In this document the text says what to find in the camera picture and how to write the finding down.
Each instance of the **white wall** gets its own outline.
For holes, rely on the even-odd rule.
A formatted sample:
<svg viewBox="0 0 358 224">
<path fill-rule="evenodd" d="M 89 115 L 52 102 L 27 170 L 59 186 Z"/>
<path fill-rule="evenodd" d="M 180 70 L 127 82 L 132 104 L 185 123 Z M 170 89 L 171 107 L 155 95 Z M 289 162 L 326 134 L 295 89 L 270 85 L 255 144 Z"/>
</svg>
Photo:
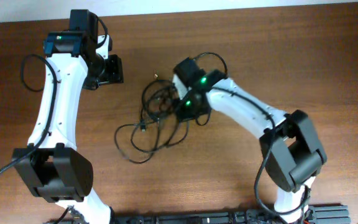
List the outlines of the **white wall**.
<svg viewBox="0 0 358 224">
<path fill-rule="evenodd" d="M 358 0 L 0 0 L 0 22 L 65 19 L 71 9 L 117 16 L 339 2 Z"/>
</svg>

